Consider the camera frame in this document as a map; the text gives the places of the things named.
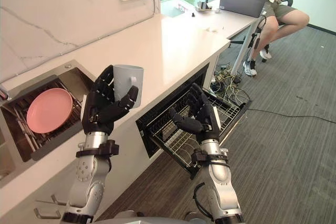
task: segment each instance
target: dish rack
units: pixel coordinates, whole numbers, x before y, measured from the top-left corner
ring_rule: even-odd
[[[27,111],[38,95],[52,88],[65,89],[70,93],[73,101],[72,112],[66,122],[59,128],[49,133],[35,133],[28,127]],[[12,122],[8,123],[8,128],[24,162],[30,160],[30,158],[39,160],[82,129],[80,122],[81,102],[76,99],[59,78],[15,99],[2,107],[2,110],[4,113],[10,113],[13,118]]]
[[[192,163],[191,155],[194,150],[200,148],[196,137],[193,134],[184,132],[176,127],[170,119],[168,110],[174,107],[182,116],[190,116],[190,107],[187,105],[187,94],[185,92],[171,106],[164,110],[157,118],[148,124],[148,131],[151,134],[151,140],[170,156],[172,156],[187,172],[191,179],[197,174],[199,167]],[[222,98],[218,98],[204,90],[212,106],[216,106],[220,119],[220,136],[222,141],[228,134],[234,124],[239,120],[240,115],[245,111],[244,106],[236,106]]]

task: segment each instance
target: table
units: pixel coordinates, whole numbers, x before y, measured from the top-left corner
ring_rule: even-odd
[[[232,75],[236,75],[238,67],[251,41],[252,33],[257,28],[259,18],[226,10],[219,10],[219,13],[215,13],[215,10],[219,8],[219,0],[209,2],[208,5],[212,6],[213,9],[205,12],[197,12],[195,9],[192,9],[182,15],[176,16],[174,19],[184,23],[191,23],[209,32],[218,33],[226,39],[231,39],[233,36],[249,27],[245,41],[231,71]]]

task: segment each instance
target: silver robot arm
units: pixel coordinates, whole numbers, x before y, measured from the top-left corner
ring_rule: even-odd
[[[231,172],[227,164],[227,149],[221,149],[217,140],[201,143],[206,162],[202,176],[208,191],[210,213],[216,223],[244,223],[236,192],[231,183]]]
[[[119,146],[104,132],[87,134],[77,152],[76,179],[71,188],[67,209],[61,223],[87,224],[93,221],[103,198],[105,178],[111,170],[110,156]]]

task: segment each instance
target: marble wall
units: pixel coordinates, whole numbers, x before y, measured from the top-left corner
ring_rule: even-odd
[[[1,0],[0,3],[0,82],[151,17],[154,3],[155,12],[160,12],[160,0]]]

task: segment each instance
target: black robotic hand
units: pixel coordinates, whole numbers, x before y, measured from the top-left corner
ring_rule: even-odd
[[[105,132],[111,134],[114,122],[134,106],[138,88],[132,86],[120,100],[114,100],[113,66],[110,65],[100,74],[87,95],[82,119],[85,134]]]
[[[169,115],[176,126],[183,131],[195,134],[199,143],[207,139],[219,140],[217,109],[211,105],[203,90],[195,83],[190,87],[187,102],[195,119],[181,116],[174,108],[170,108]]]

